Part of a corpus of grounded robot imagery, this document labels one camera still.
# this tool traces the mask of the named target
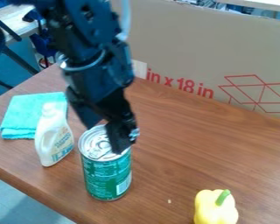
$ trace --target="bottle label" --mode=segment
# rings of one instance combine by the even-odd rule
[[[52,147],[52,161],[57,162],[66,156],[74,148],[72,134],[67,127],[62,127],[57,134]]]

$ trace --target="detergent bottle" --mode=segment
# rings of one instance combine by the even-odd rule
[[[74,148],[74,136],[67,124],[64,102],[48,102],[35,133],[35,148],[43,166],[58,163]]]

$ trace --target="green can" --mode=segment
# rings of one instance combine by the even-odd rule
[[[79,149],[87,191],[98,200],[121,198],[132,179],[131,148],[113,153],[105,125],[98,125],[80,137]]]

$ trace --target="blue cloth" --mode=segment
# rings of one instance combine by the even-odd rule
[[[67,99],[61,92],[13,96],[1,123],[1,137],[33,139],[41,117],[42,105],[46,102],[64,102],[64,110],[67,110]]]

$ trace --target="tabletop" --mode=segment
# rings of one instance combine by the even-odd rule
[[[8,25],[18,36],[24,38],[38,31],[37,21],[28,23],[22,20],[24,15],[34,9],[30,5],[8,5],[0,9],[0,20]],[[16,41],[9,33],[5,32],[6,44]]]
[[[267,11],[280,11],[280,0],[216,0],[223,4],[236,4]]]
[[[0,122],[13,95],[64,89],[49,67],[0,96]],[[141,136],[123,198],[88,195],[77,147],[45,168],[32,140],[0,138],[0,179],[77,223],[188,224],[199,190],[230,189],[240,224],[280,224],[280,120],[147,80],[127,97]],[[71,109],[68,119],[77,143],[85,128]]]

